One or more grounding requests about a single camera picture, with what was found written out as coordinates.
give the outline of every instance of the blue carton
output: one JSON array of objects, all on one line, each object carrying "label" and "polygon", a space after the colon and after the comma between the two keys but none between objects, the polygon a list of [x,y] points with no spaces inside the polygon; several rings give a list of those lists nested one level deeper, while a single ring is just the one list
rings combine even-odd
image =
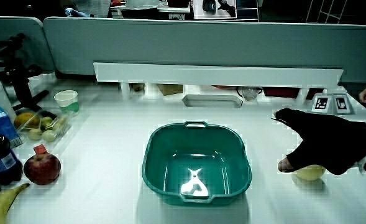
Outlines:
[{"label": "blue carton", "polygon": [[22,144],[20,136],[17,134],[16,129],[7,113],[0,107],[0,134],[3,134],[10,141],[10,147],[14,148]]}]

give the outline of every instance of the red apple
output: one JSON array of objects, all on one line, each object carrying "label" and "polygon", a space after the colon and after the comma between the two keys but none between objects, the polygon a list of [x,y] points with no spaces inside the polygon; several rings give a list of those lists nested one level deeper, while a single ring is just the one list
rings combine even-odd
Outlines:
[{"label": "red apple", "polygon": [[60,175],[61,163],[53,154],[36,154],[24,164],[24,173],[35,184],[50,184]]}]

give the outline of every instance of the gloved hand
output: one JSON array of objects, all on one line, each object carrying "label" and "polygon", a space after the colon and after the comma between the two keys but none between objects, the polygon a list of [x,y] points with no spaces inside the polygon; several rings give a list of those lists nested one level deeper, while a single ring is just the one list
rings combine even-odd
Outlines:
[{"label": "gloved hand", "polygon": [[288,108],[275,113],[277,121],[289,126],[303,139],[278,164],[281,172],[293,172],[317,164],[335,175],[343,174],[366,156],[366,123]]}]

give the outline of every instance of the metal tray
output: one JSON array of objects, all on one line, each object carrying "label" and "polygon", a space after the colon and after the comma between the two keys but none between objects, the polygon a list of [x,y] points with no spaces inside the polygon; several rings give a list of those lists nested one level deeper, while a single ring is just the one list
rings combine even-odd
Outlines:
[{"label": "metal tray", "polygon": [[182,100],[188,107],[240,108],[243,104],[232,95],[185,95]]},{"label": "metal tray", "polygon": [[226,205],[252,181],[240,136],[202,121],[168,124],[154,131],[147,144],[142,177],[172,205]]}]

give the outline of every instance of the banana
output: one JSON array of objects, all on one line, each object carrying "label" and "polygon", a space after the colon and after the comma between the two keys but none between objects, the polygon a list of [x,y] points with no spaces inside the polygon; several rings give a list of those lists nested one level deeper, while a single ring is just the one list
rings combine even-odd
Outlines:
[{"label": "banana", "polygon": [[14,189],[2,190],[0,192],[0,224],[6,223],[6,215],[11,204],[14,202],[14,199],[16,199],[17,195],[28,186],[29,183],[26,183]]}]

